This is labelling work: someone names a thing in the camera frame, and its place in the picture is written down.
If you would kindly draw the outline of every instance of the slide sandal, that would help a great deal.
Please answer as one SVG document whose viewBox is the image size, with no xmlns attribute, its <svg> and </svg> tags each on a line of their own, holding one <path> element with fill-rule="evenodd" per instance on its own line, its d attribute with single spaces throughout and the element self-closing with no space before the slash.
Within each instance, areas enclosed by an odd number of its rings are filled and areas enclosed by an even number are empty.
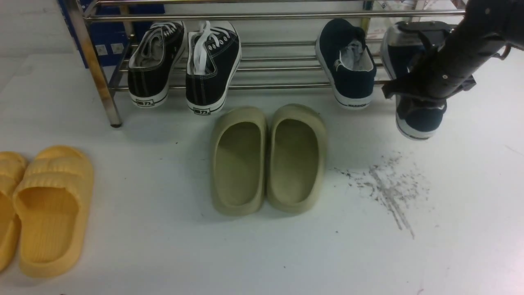
<svg viewBox="0 0 524 295">
<path fill-rule="evenodd" d="M 211 138 L 213 206 L 218 212 L 243 216 L 261 208 L 266 132 L 266 116 L 257 108 L 234 109 L 218 119 Z"/>
<path fill-rule="evenodd" d="M 93 192 L 93 166 L 79 150 L 52 146 L 29 164 L 13 199 L 22 224 L 20 269 L 54 277 L 80 253 Z"/>
<path fill-rule="evenodd" d="M 20 219 L 13 208 L 12 195 L 24 177 L 27 160 L 14 152 L 0 152 L 0 271 L 15 255 L 20 236 Z"/>
<path fill-rule="evenodd" d="M 268 201 L 276 209 L 305 212 L 316 203 L 325 170 L 327 135 L 314 110 L 288 104 L 271 127 Z"/>
</svg>

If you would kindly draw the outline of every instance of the blue box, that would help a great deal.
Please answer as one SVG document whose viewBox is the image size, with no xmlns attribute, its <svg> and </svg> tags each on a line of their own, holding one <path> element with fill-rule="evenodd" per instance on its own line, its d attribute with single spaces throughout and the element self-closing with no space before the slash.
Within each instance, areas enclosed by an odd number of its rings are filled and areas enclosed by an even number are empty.
<svg viewBox="0 0 524 295">
<path fill-rule="evenodd" d="M 92 0 L 80 0 L 82 8 L 85 10 Z M 84 65 L 87 68 L 88 65 L 85 62 L 82 48 L 78 42 L 74 28 L 71 25 L 71 19 L 66 13 L 66 7 L 63 0 L 58 0 L 62 15 L 64 16 L 65 23 L 68 26 L 69 33 L 73 37 L 77 48 L 80 52 L 80 56 L 84 61 Z M 164 6 L 162 4 L 141 4 L 141 5 L 129 5 L 130 14 L 164 14 Z M 98 9 L 97 15 L 118 15 L 120 10 L 118 7 L 113 6 L 102 6 Z M 141 40 L 152 22 L 136 22 L 133 23 L 133 29 L 138 40 Z M 113 49 L 125 48 L 127 45 L 127 36 L 122 23 L 92 23 L 89 26 L 91 40 L 98 54 L 99 62 L 103 67 L 116 66 L 120 60 L 122 54 L 114 53 Z"/>
</svg>

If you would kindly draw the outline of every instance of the canvas sneaker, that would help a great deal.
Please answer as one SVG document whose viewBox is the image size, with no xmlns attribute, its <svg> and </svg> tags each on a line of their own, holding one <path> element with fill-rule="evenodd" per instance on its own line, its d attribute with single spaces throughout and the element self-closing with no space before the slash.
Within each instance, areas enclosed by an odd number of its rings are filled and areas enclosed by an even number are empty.
<svg viewBox="0 0 524 295">
<path fill-rule="evenodd" d="M 366 46 L 364 30 L 345 19 L 333 19 L 322 29 L 315 51 L 339 106 L 351 110 L 367 107 L 377 67 Z"/>
<path fill-rule="evenodd" d="M 414 62 L 425 49 L 417 34 L 408 34 L 398 29 L 398 24 L 389 27 L 380 49 L 380 57 L 390 79 L 409 73 Z M 447 102 L 422 101 L 395 95 L 398 130 L 412 140 L 427 140 L 432 137 L 447 110 Z"/>
<path fill-rule="evenodd" d="M 189 33 L 188 40 L 188 107 L 197 115 L 219 112 L 242 55 L 238 34 L 229 22 L 206 21 L 200 23 L 199 31 Z"/>
<path fill-rule="evenodd" d="M 153 23 L 129 59 L 127 83 L 133 103 L 153 108 L 166 101 L 169 75 L 187 47 L 183 22 Z"/>
</svg>

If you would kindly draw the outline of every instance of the navy blue sneaker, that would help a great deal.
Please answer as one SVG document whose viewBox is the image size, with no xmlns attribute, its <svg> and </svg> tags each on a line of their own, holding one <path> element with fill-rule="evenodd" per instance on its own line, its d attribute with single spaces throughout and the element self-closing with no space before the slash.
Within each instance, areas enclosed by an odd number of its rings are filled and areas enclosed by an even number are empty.
<svg viewBox="0 0 524 295">
<path fill-rule="evenodd" d="M 380 57 L 389 78 L 396 79 L 409 73 L 411 66 L 424 52 L 417 34 L 404 33 L 393 25 L 384 35 Z M 446 113 L 445 100 L 435 104 L 399 95 L 395 99 L 397 128 L 404 136 L 412 140 L 427 140 L 436 133 Z"/>
<path fill-rule="evenodd" d="M 333 19 L 322 29 L 315 52 L 342 108 L 358 110 L 371 103 L 377 66 L 363 29 L 345 19 Z"/>
</svg>

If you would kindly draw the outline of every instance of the yellow slide sandal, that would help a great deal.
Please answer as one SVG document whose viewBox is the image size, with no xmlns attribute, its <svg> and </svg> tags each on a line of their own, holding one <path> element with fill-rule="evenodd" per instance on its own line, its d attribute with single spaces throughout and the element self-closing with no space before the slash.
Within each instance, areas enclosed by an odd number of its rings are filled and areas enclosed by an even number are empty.
<svg viewBox="0 0 524 295">
<path fill-rule="evenodd" d="M 20 236 L 20 219 L 13 208 L 12 194 L 26 167 L 27 160 L 20 154 L 0 152 L 0 271 L 11 262 Z"/>
<path fill-rule="evenodd" d="M 27 167 L 13 194 L 22 224 L 20 269 L 54 277 L 74 266 L 84 241 L 93 192 L 93 166 L 79 150 L 52 146 Z"/>
</svg>

